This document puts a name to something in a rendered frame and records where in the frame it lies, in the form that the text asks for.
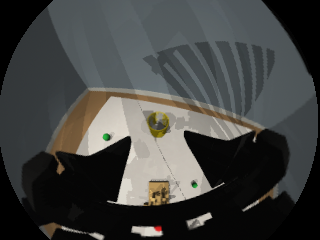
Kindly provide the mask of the yellow cylinder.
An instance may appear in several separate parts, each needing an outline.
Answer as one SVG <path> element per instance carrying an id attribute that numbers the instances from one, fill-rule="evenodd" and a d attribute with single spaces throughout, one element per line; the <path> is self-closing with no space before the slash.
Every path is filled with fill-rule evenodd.
<path id="1" fill-rule="evenodd" d="M 169 117 L 163 112 L 153 112 L 147 120 L 149 131 L 156 139 L 161 139 L 167 133 L 169 127 Z"/>

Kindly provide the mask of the dark red ball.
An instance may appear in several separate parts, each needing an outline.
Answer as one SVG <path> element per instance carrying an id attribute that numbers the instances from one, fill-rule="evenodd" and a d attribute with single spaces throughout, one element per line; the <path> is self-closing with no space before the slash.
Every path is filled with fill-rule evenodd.
<path id="1" fill-rule="evenodd" d="M 155 227 L 155 229 L 156 229 L 156 232 L 163 232 L 163 228 Z"/>

